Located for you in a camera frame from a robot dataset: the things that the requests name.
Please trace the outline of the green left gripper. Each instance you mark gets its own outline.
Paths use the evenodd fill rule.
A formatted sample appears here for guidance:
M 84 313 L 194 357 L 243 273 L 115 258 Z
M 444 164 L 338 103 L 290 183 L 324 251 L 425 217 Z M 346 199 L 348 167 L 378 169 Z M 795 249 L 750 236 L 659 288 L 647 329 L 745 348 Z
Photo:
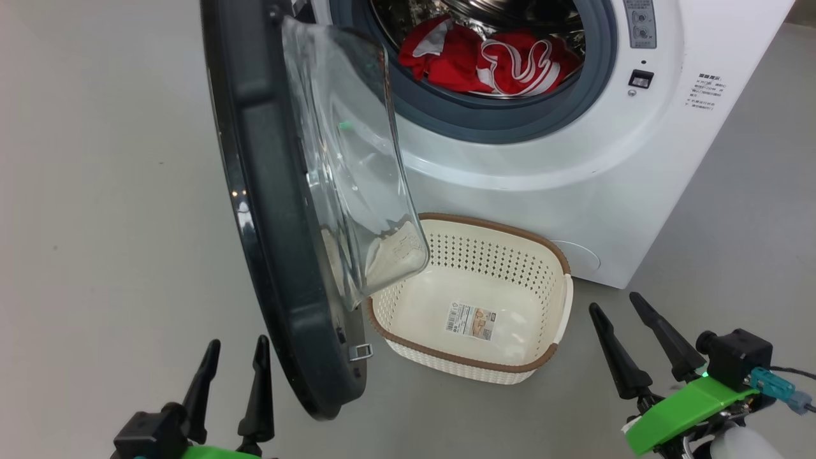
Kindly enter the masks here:
M 183 401 L 187 416 L 182 430 L 187 439 L 196 444 L 207 441 L 206 415 L 210 384 L 216 375 L 220 356 L 221 341 L 211 340 Z M 237 451 L 193 445 L 187 448 L 182 459 L 259 459 L 263 456 L 261 444 L 275 436 L 271 356 L 266 336 L 258 337 L 252 367 L 254 377 L 247 410 L 237 428 L 237 435 L 242 437 Z

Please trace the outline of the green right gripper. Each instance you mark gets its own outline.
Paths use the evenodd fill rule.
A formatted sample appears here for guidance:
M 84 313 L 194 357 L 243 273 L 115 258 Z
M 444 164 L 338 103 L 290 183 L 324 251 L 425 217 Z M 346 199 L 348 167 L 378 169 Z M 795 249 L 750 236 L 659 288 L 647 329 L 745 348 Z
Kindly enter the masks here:
M 712 377 L 699 378 L 697 370 L 705 366 L 705 358 L 640 293 L 632 291 L 629 300 L 644 325 L 655 334 L 671 364 L 671 375 L 678 382 L 688 382 L 630 424 L 625 439 L 636 456 L 667 444 L 732 404 L 758 394 L 758 390 L 752 388 L 732 390 Z M 615 336 L 614 325 L 601 306 L 592 303 L 588 311 L 618 396 L 621 399 L 635 399 L 649 395 L 653 383 L 651 377 L 634 363 L 624 349 Z

